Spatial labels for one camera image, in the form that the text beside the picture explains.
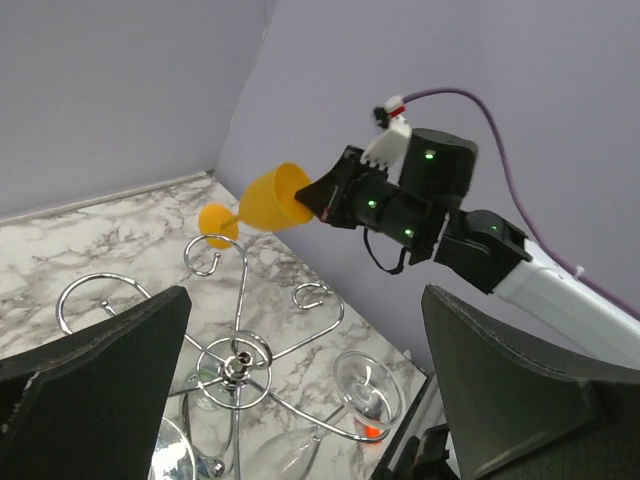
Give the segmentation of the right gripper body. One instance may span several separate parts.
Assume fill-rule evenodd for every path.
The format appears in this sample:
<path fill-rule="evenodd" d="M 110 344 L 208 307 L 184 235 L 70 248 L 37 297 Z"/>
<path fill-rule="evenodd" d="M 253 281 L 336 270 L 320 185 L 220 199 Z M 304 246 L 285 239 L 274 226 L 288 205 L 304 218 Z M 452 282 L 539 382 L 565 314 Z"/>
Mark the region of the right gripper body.
<path fill-rule="evenodd" d="M 386 170 L 362 163 L 363 153 L 348 145 L 323 176 L 322 221 L 345 229 L 404 230 L 400 189 Z"/>

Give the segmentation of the clear wine glass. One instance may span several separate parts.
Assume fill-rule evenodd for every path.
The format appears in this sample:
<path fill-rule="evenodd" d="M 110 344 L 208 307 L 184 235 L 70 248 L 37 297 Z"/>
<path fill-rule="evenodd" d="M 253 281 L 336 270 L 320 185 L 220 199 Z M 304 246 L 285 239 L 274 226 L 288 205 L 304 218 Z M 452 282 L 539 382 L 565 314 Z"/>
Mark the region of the clear wine glass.
<path fill-rule="evenodd" d="M 346 410 L 365 426 L 386 431 L 402 421 L 402 388 L 391 370 L 366 352 L 341 352 L 334 360 L 333 381 Z"/>
<path fill-rule="evenodd" d="M 306 479 L 324 435 L 319 427 L 280 433 L 266 441 L 251 461 L 250 479 Z"/>

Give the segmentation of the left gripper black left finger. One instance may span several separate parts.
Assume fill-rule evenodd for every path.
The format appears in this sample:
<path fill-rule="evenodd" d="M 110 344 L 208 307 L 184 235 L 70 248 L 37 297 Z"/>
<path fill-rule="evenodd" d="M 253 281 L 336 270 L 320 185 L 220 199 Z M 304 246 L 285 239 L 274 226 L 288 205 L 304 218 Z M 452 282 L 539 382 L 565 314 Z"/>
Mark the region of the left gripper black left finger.
<path fill-rule="evenodd" d="M 2 359 L 2 478 L 146 478 L 191 306 L 172 286 Z"/>

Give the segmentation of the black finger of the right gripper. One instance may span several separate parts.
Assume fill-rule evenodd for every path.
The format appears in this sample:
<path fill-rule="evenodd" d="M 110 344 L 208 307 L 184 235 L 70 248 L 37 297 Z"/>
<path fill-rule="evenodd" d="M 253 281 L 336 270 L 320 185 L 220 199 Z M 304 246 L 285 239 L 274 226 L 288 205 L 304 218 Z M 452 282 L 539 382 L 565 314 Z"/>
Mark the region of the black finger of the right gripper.
<path fill-rule="evenodd" d="M 321 178 L 300 188 L 294 199 L 323 223 L 343 223 L 342 196 L 350 179 L 350 161 L 341 157 Z"/>

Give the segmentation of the orange plastic cup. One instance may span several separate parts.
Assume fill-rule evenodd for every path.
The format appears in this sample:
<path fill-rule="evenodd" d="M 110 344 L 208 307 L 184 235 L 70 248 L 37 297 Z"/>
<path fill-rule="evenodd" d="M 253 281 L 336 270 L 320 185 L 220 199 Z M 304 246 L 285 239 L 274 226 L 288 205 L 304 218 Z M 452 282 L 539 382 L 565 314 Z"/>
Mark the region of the orange plastic cup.
<path fill-rule="evenodd" d="M 314 214 L 295 199 L 295 194 L 310 184 L 311 180 L 298 165 L 281 164 L 246 188 L 236 213 L 222 204 L 206 205 L 198 218 L 200 234 L 208 235 L 212 247 L 227 249 L 231 244 L 217 235 L 236 241 L 241 223 L 266 232 L 306 224 Z"/>

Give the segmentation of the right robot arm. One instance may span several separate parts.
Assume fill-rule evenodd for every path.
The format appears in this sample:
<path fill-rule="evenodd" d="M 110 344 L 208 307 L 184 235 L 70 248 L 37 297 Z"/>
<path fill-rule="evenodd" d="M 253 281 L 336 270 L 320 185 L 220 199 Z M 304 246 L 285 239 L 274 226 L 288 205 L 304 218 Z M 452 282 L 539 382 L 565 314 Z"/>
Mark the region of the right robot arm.
<path fill-rule="evenodd" d="M 476 156 L 476 144 L 460 137 L 390 127 L 365 150 L 346 147 L 295 199 L 326 224 L 362 227 L 400 244 L 393 274 L 432 260 L 597 359 L 637 368 L 638 315 L 606 299 L 498 214 L 461 209 Z"/>

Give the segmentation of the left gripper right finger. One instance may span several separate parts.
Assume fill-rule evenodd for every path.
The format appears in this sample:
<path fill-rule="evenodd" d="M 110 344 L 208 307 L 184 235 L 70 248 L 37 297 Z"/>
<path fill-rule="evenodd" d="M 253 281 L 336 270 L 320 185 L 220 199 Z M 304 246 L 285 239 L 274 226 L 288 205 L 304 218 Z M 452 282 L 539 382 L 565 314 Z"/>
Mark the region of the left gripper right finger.
<path fill-rule="evenodd" d="M 435 285 L 421 305 L 462 478 L 638 478 L 638 370 L 532 336 Z"/>

